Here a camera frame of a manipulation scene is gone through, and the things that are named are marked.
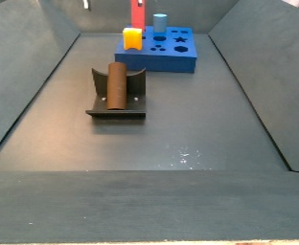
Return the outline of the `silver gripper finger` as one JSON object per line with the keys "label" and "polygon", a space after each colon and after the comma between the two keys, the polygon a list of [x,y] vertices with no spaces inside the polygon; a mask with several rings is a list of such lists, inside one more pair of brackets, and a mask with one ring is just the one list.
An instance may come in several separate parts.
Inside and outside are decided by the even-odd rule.
{"label": "silver gripper finger", "polygon": [[83,8],[84,9],[89,9],[89,2],[88,2],[88,0],[83,0]]}
{"label": "silver gripper finger", "polygon": [[141,7],[143,6],[143,0],[136,0],[137,2],[137,6]]}

